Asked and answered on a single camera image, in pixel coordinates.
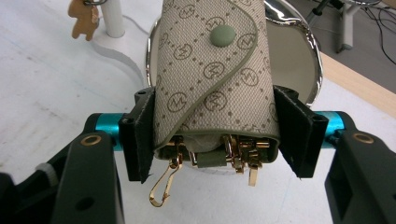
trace white table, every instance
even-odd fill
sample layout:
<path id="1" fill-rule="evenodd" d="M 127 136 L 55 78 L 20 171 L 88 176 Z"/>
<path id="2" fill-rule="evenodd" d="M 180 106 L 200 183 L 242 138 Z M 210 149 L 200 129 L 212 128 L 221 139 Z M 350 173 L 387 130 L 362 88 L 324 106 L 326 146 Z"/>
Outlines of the white table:
<path id="1" fill-rule="evenodd" d="M 148 32 L 162 1 L 121 3 L 123 14 Z M 16 183 L 73 140 L 90 114 L 127 113 L 134 93 L 147 86 L 129 66 L 97 54 L 83 37 L 71 37 L 75 19 L 66 14 L 68 4 L 0 2 L 0 172 L 12 174 Z M 385 107 L 376 105 L 378 98 L 372 102 L 384 112 L 352 93 L 361 92 L 359 88 L 346 90 L 334 83 L 334 76 L 346 79 L 338 82 L 343 86 L 356 81 L 343 73 L 349 72 L 343 65 L 325 55 L 323 61 L 329 78 L 324 78 L 313 109 L 346 111 L 360 130 L 395 150 L 395 95 L 376 85 L 368 91 L 369 96 L 380 92 Z M 126 223 L 332 223 L 324 179 L 333 153 L 322 150 L 314 178 L 303 180 L 279 155 L 259 171 L 255 188 L 248 187 L 247 175 L 209 175 L 185 167 L 175 177 L 166 206 L 154 208 L 149 191 L 167 161 L 154 160 L 152 176 L 140 185 L 127 180 L 118 152 Z"/>

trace green snap button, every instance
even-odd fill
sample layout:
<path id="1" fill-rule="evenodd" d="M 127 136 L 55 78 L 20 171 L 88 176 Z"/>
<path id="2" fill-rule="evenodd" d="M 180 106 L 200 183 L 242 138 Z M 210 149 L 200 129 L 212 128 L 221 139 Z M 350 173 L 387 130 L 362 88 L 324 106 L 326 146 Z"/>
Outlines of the green snap button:
<path id="1" fill-rule="evenodd" d="M 233 27 L 229 25 L 219 25 L 210 33 L 210 43 L 223 48 L 231 45 L 235 39 L 236 33 Z"/>

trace cable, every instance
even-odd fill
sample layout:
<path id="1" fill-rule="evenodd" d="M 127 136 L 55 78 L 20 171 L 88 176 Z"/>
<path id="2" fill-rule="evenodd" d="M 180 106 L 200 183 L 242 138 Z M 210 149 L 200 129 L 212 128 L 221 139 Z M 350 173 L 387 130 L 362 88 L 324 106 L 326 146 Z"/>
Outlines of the cable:
<path id="1" fill-rule="evenodd" d="M 396 65 L 396 62 L 393 61 L 393 60 L 388 56 L 387 52 L 386 52 L 385 49 L 384 49 L 384 34 L 383 34 L 383 31 L 382 31 L 382 28 L 381 28 L 382 22 L 380 22 L 380 13 L 381 13 L 382 10 L 383 10 L 382 8 L 379 9 L 379 12 L 378 12 L 378 18 L 379 18 L 379 19 L 376 18 L 375 14 L 373 13 L 373 11 L 372 11 L 370 8 L 365 7 L 363 11 L 367 14 L 367 16 L 368 16 L 371 20 L 375 21 L 376 25 L 377 25 L 378 28 L 379 28 L 380 46 L 381 46 L 382 52 L 384 52 L 385 56 L 386 56 L 392 63 L 394 63 L 394 64 Z"/>

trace floor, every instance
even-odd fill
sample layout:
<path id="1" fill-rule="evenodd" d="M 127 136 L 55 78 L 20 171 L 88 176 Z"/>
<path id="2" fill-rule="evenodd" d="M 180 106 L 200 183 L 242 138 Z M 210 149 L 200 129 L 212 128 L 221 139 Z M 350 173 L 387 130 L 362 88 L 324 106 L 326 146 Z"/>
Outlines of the floor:
<path id="1" fill-rule="evenodd" d="M 289 2 L 305 18 L 312 8 L 318 6 L 317 2 L 308 0 L 289 0 Z M 378 18 L 379 10 L 372 8 L 372 11 Z M 326 7 L 323 10 L 323 15 L 311 26 L 312 32 L 320 44 L 320 50 L 339 63 L 396 93 L 396 64 L 392 63 L 383 53 L 380 45 L 379 28 L 376 22 L 371 20 L 362 9 L 354 15 L 353 49 L 336 53 L 340 39 L 340 15 L 336 8 Z M 396 20 L 385 12 L 381 13 L 381 18 L 393 21 L 383 20 L 384 24 L 392 31 L 384 27 L 382 27 L 382 31 L 384 49 L 388 56 L 396 61 Z"/>

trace metal clasp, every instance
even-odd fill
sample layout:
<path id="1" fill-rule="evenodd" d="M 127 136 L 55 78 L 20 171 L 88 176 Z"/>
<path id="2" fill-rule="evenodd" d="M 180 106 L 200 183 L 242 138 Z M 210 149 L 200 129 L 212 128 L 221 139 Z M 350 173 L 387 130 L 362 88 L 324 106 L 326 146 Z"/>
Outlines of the metal clasp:
<path id="1" fill-rule="evenodd" d="M 163 204 L 165 203 L 166 199 L 169 198 L 169 190 L 171 189 L 172 186 L 172 182 L 173 182 L 173 178 L 175 173 L 181 169 L 182 167 L 182 163 L 183 163 L 183 155 L 182 153 L 178 150 L 178 147 L 180 145 L 179 140 L 177 139 L 175 141 L 175 147 L 177 148 L 177 157 L 173 158 L 171 160 L 169 160 L 169 165 L 167 167 L 167 169 L 165 170 L 165 173 L 163 173 L 163 175 L 161 176 L 161 178 L 157 181 L 157 183 L 154 185 L 154 187 L 152 188 L 150 194 L 149 194 L 149 201 L 151 202 L 151 204 L 154 207 L 161 207 L 163 206 Z M 165 187 L 165 191 L 163 192 L 163 198 L 162 201 L 159 203 L 155 200 L 155 192 L 157 191 L 157 188 L 159 187 L 161 181 L 163 180 L 163 178 L 166 176 L 166 174 L 168 173 L 168 171 L 170 170 L 175 170 L 173 171 L 169 177 L 168 177 L 168 181 L 166 182 L 166 187 Z"/>

